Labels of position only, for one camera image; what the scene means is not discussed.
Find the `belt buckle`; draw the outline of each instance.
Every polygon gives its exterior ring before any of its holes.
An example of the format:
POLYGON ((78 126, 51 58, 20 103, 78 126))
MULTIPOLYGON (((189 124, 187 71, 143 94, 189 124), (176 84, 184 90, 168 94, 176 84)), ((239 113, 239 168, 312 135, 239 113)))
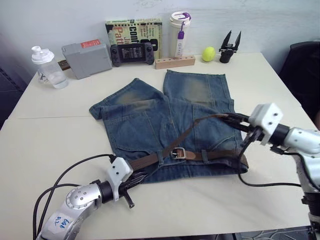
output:
POLYGON ((173 160, 186 159, 186 150, 183 147, 175 147, 170 155, 173 160))

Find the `tennis ball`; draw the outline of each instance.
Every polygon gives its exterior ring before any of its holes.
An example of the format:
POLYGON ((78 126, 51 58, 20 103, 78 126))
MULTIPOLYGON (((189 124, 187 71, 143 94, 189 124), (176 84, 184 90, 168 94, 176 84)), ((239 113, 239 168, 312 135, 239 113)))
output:
POLYGON ((212 59, 214 59, 216 55, 216 50, 212 46, 208 46, 205 48, 205 50, 202 53, 202 59, 205 62, 210 62, 212 59))

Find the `wooden stick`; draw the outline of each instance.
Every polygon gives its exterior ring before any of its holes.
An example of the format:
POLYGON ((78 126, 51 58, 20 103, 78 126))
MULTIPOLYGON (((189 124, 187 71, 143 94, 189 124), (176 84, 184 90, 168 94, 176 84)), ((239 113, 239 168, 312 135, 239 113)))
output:
POLYGON ((168 69, 195 65, 196 58, 193 55, 179 58, 159 58, 155 60, 155 69, 168 69))

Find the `jeans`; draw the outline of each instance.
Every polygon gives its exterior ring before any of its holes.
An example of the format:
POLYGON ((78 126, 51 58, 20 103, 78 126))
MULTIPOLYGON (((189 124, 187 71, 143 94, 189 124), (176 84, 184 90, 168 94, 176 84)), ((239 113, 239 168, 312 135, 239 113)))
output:
MULTIPOLYGON (((130 162, 151 153, 158 154, 159 162, 144 168, 149 173, 144 183, 238 173, 236 159, 223 157, 210 161, 206 157, 206 151, 238 151, 242 143, 240 131, 217 118, 203 120, 179 146, 204 153, 203 161, 161 156, 162 149, 195 119, 235 112, 224 74, 167 70, 163 93, 135 78, 89 111, 95 119, 103 120, 112 150, 118 157, 130 162)), ((243 164, 241 172, 247 172, 243 164)))

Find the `book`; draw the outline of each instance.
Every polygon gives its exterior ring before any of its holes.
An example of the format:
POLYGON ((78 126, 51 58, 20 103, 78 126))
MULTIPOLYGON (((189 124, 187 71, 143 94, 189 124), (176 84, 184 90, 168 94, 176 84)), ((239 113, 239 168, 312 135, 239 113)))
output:
POLYGON ((139 18, 110 20, 105 22, 110 44, 134 44, 150 42, 154 58, 162 57, 162 20, 160 18, 139 18))

